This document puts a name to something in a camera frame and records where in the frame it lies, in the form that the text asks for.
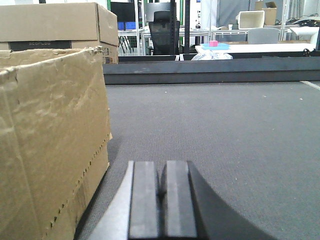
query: cardboard box on shelf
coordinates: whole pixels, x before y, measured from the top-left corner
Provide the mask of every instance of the cardboard box on shelf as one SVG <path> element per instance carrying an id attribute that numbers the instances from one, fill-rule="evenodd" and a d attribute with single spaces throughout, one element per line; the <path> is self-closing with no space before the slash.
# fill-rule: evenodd
<path id="1" fill-rule="evenodd" d="M 0 239 L 72 240 L 109 166 L 102 51 L 0 51 Z"/>
<path id="2" fill-rule="evenodd" d="M 103 46 L 118 63 L 117 16 L 95 2 L 0 6 L 0 32 L 0 50 Z"/>
<path id="3" fill-rule="evenodd" d="M 254 5 L 254 10 L 264 11 L 264 25 L 272 26 L 276 23 L 276 17 L 277 17 L 277 4 L 274 1 L 266 2 L 265 7 L 263 7 L 264 1 L 256 1 Z"/>

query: computer monitor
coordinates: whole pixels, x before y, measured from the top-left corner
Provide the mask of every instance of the computer monitor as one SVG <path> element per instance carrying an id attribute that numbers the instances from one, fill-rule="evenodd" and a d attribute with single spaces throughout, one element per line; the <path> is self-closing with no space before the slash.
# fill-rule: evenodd
<path id="1" fill-rule="evenodd" d="M 170 2 L 155 2 L 145 5 L 145 21 L 153 22 L 154 14 L 158 11 L 170 11 Z"/>
<path id="2" fill-rule="evenodd" d="M 118 17 L 118 22 L 135 22 L 135 4 L 133 2 L 111 2 L 111 12 Z"/>

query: open cardboard box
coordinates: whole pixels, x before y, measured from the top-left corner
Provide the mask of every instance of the open cardboard box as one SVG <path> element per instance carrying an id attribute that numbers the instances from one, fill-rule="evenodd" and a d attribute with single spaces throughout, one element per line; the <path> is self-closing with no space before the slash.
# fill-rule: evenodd
<path id="1" fill-rule="evenodd" d="M 276 17 L 277 17 L 277 5 L 274 1 L 266 2 L 265 7 L 264 1 L 256 1 L 254 5 L 255 11 L 264 11 L 264 25 L 272 26 L 276 23 Z"/>
<path id="2" fill-rule="evenodd" d="M 72 240 L 109 162 L 101 48 L 0 51 L 0 239 Z"/>

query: pink cube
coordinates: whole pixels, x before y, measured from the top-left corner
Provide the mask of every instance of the pink cube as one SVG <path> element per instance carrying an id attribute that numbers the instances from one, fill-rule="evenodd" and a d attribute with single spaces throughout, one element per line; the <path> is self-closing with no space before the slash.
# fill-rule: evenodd
<path id="1" fill-rule="evenodd" d="M 218 41 L 209 41 L 209 47 L 218 47 Z"/>

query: office chair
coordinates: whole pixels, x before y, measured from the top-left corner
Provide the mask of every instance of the office chair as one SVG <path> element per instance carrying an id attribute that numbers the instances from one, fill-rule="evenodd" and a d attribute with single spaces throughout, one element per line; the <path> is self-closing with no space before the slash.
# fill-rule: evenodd
<path id="1" fill-rule="evenodd" d="M 277 44 L 279 30 L 272 27 L 252 28 L 248 31 L 248 44 Z"/>
<path id="2" fill-rule="evenodd" d="M 170 11 L 154 12 L 153 22 L 149 22 L 151 39 L 153 42 L 153 55 L 170 55 L 171 46 L 171 26 Z M 175 21 L 175 50 L 174 54 L 179 54 L 179 28 L 180 22 Z"/>

